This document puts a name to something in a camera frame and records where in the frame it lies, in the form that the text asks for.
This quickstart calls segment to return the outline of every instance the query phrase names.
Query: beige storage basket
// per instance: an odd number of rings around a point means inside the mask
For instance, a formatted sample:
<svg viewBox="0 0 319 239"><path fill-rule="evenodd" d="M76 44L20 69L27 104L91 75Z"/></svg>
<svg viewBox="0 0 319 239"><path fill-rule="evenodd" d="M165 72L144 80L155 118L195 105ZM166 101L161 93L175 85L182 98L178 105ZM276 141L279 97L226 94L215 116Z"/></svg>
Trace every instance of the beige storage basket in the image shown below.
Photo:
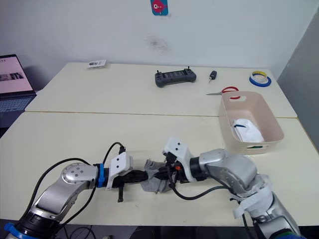
<svg viewBox="0 0 319 239"><path fill-rule="evenodd" d="M249 119L259 129L265 142L241 142L231 127L233 120L239 118ZM266 153L284 138L284 133L266 101L256 92L224 93L219 108L219 123L226 149L233 153Z"/></svg>

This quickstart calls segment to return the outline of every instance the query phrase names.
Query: gray wall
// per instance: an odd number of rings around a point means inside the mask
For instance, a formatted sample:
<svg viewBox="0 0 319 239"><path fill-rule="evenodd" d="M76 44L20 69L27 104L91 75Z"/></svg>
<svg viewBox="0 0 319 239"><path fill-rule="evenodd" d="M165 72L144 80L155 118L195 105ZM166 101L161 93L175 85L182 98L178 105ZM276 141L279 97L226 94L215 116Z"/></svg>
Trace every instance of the gray wall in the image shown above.
<svg viewBox="0 0 319 239"><path fill-rule="evenodd" d="M0 0L0 55L41 88L70 61L270 68L279 77L319 0Z"/></svg>
<svg viewBox="0 0 319 239"><path fill-rule="evenodd" d="M319 13L295 49L278 83L319 149Z"/></svg>

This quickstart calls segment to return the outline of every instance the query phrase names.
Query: blue ring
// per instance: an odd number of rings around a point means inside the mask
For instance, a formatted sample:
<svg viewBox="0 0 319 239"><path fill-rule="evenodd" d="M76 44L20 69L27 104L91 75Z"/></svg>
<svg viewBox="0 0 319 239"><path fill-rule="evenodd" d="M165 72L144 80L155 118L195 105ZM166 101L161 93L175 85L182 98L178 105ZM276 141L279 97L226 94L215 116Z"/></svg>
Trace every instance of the blue ring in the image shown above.
<svg viewBox="0 0 319 239"><path fill-rule="evenodd" d="M19 238L19 239L38 239L38 238L34 238L34 237L31 237L31 236L28 236L26 234L19 232L14 227L13 223L7 223L4 227L4 230L6 230L7 232L10 232L13 236L15 236L16 238Z"/></svg>
<svg viewBox="0 0 319 239"><path fill-rule="evenodd" d="M103 186L104 183L104 164L100 163L100 175L99 175L99 179L98 179L98 188L101 188Z"/></svg>
<svg viewBox="0 0 319 239"><path fill-rule="evenodd" d="M267 76L267 79L268 79L267 83L261 84L261 83L258 83L256 81L254 81L251 77L249 77L249 81L251 82L251 84L253 84L255 86L259 86L259 87L267 87L267 86L269 86L271 84L271 79L269 78L269 76Z"/></svg>

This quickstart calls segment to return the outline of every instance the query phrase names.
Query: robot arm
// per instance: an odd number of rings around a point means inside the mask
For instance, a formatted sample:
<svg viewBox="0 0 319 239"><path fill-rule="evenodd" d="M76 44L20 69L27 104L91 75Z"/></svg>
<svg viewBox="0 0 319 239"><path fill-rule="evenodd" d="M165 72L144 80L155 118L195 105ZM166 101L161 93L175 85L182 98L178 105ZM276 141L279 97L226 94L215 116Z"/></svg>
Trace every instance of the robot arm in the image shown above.
<svg viewBox="0 0 319 239"><path fill-rule="evenodd" d="M296 222L271 191L268 176L258 174L248 156L215 149L194 157L188 147L174 137L169 139L163 154L170 172L179 170L178 180L181 182L202 181L211 176L227 184L232 198L240 203L234 210L235 218L247 211L262 238L268 239L281 231L300 235ZM160 172L158 177L163 177L163 174Z"/></svg>
<svg viewBox="0 0 319 239"><path fill-rule="evenodd" d="M126 152L113 158L110 168L104 168L103 164L84 163L66 166L58 180L42 193L17 225L6 225L6 231L10 232L6 239L51 238L59 229L60 222L75 204L78 195L86 189L119 188L118 202L122 202L125 183L141 182L148 177L145 172L132 171L132 168L132 157Z"/></svg>

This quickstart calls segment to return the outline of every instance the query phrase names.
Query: white table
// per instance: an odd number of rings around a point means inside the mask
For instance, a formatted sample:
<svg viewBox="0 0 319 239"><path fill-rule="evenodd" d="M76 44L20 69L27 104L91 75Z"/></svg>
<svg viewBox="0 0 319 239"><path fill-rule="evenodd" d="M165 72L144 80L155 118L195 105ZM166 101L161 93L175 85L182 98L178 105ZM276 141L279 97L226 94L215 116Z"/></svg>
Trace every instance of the white table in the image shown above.
<svg viewBox="0 0 319 239"><path fill-rule="evenodd" d="M318 225L319 156L297 119L278 119L285 138L272 152L253 155L259 172L268 174L273 191L300 226ZM80 157L101 162L114 141L122 142L134 157L136 169L145 160L163 161L170 136L188 144L193 155L223 147L218 117L142 116L80 113L23 113L0 139L0 218L17 220L40 175L57 161ZM43 181L42 192L60 175L62 167ZM212 180L178 185L188 196L217 185ZM68 215L87 200L83 192ZM195 201L173 192L143 192L127 185L124 202L118 193L97 190L87 209L72 223L94 225L243 226L233 218L237 206L225 190Z"/></svg>
<svg viewBox="0 0 319 239"><path fill-rule="evenodd" d="M263 95L276 117L295 118L295 111L274 76L269 87L252 85L248 78L256 69L191 67L194 83L158 88L155 72L181 70L180 66L109 64L87 69L87 63L68 63L26 108L40 112L119 113L146 115L218 116L220 96L206 96L228 86ZM210 83L208 76L217 71Z"/></svg>

